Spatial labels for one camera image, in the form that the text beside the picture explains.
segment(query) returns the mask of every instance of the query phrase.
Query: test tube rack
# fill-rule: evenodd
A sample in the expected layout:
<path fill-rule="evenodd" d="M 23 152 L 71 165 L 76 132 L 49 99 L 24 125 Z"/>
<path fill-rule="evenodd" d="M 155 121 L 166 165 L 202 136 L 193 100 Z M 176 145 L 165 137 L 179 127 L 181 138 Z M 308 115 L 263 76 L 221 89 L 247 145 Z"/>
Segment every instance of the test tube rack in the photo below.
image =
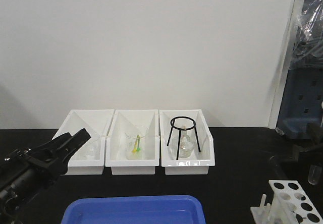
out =
<path fill-rule="evenodd" d="M 251 207 L 256 224 L 323 224 L 322 217 L 297 181 L 269 180 L 272 204 L 263 194 L 259 207 Z"/>

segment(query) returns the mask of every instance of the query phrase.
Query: lab equipment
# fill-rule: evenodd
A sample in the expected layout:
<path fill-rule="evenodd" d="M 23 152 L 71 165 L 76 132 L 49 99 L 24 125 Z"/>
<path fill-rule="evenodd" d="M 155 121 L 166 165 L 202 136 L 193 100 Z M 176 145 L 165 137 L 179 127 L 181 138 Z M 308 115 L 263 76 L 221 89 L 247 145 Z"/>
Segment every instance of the lab equipment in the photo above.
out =
<path fill-rule="evenodd" d="M 274 191 L 272 204 L 263 194 L 259 207 L 251 207 L 256 224 L 322 224 L 323 220 L 297 181 L 269 180 Z"/>
<path fill-rule="evenodd" d="M 64 133 L 33 149 L 15 150 L 0 164 L 0 223 L 20 223 L 16 212 L 67 172 L 68 161 L 87 141 L 85 129 Z"/>
<path fill-rule="evenodd" d="M 177 119 L 188 119 L 189 121 L 191 121 L 193 126 L 191 126 L 189 128 L 186 128 L 185 126 L 177 127 L 177 126 L 175 126 L 175 121 Z M 171 139 L 171 136 L 172 136 L 173 128 L 175 128 L 175 129 L 177 129 L 179 131 L 179 135 L 177 137 L 176 160 L 178 160 L 179 156 L 182 156 L 184 158 L 189 157 L 191 155 L 191 152 L 192 152 L 193 147 L 194 147 L 193 143 L 189 141 L 187 133 L 185 133 L 183 136 L 181 136 L 182 131 L 186 132 L 186 131 L 194 129 L 195 137 L 196 137 L 196 143 L 197 143 L 197 146 L 198 146 L 198 151 L 199 152 L 201 151 L 200 144 L 199 144 L 199 141 L 198 141 L 197 131 L 196 131 L 196 122 L 192 118 L 185 117 L 185 116 L 174 117 L 174 118 L 171 119 L 170 123 L 171 123 L 172 127 L 171 127 L 171 131 L 170 131 L 170 135 L 168 137 L 167 146 L 169 146 L 169 144 L 170 144 L 170 139 Z"/>
<path fill-rule="evenodd" d="M 187 158 L 179 158 L 176 160 L 178 142 L 176 151 L 171 153 L 171 146 L 167 146 L 172 126 L 170 121 L 178 116 L 187 116 L 196 122 L 196 132 L 198 135 L 200 150 L 198 151 L 195 131 L 192 129 L 186 131 L 190 138 L 190 142 L 194 143 L 191 155 Z M 161 149 L 161 165 L 165 167 L 166 175 L 206 175 L 209 167 L 215 165 L 213 136 L 207 126 L 205 117 L 201 109 L 165 109 L 159 110 L 160 118 L 160 149 Z M 185 126 L 189 128 L 192 121 L 186 118 L 176 119 L 175 126 Z M 173 130 L 171 135 L 176 137 L 178 130 Z"/>
<path fill-rule="evenodd" d="M 126 134 L 126 157 L 128 160 L 145 159 L 145 137 L 148 129 L 145 126 L 132 126 Z"/>
<path fill-rule="evenodd" d="M 323 0 L 304 0 L 295 13 L 284 55 L 289 70 L 276 131 L 289 139 L 309 139 L 306 124 L 321 123 L 323 115 Z"/>
<path fill-rule="evenodd" d="M 205 224 L 200 202 L 188 195 L 80 199 L 62 224 Z"/>
<path fill-rule="evenodd" d="M 66 175 L 101 175 L 104 169 L 105 140 L 109 133 L 114 109 L 72 109 L 54 138 L 85 128 L 91 139 L 70 159 Z"/>
<path fill-rule="evenodd" d="M 311 185 L 317 185 L 322 174 L 322 166 L 311 165 L 308 171 L 307 181 Z"/>

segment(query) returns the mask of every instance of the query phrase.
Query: rack hole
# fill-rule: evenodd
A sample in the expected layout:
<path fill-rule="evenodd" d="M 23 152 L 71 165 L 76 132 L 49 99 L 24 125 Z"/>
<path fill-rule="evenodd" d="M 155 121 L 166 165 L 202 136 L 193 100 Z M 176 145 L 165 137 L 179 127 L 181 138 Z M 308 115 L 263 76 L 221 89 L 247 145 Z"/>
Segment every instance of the rack hole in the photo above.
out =
<path fill-rule="evenodd" d="M 284 189 L 284 185 L 282 185 L 281 183 L 277 183 L 277 182 L 275 182 L 275 183 L 274 183 L 274 186 L 275 186 L 277 189 L 280 189 L 280 190 Z"/>
<path fill-rule="evenodd" d="M 307 211 L 311 211 L 313 210 L 313 207 L 305 202 L 301 203 L 301 207 L 304 209 L 304 210 L 307 210 Z"/>
<path fill-rule="evenodd" d="M 306 197 L 301 193 L 295 193 L 294 196 L 298 200 L 306 200 Z"/>
<path fill-rule="evenodd" d="M 289 188 L 293 189 L 293 190 L 298 190 L 298 185 L 294 184 L 294 183 L 288 183 Z"/>
<path fill-rule="evenodd" d="M 313 213 L 307 214 L 307 218 L 312 222 L 319 222 L 318 216 Z"/>
<path fill-rule="evenodd" d="M 296 214 L 296 219 L 297 219 L 297 221 L 298 221 L 298 223 L 301 223 L 301 222 L 303 222 L 303 217 L 301 217 L 299 214 Z"/>

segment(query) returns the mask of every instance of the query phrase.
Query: white wall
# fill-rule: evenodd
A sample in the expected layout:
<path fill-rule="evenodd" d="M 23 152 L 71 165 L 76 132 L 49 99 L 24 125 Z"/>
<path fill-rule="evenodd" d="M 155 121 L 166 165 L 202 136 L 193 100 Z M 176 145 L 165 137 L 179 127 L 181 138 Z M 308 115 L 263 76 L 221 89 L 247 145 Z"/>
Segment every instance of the white wall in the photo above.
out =
<path fill-rule="evenodd" d="M 75 108 L 267 126 L 293 0 L 0 0 L 0 128 Z"/>

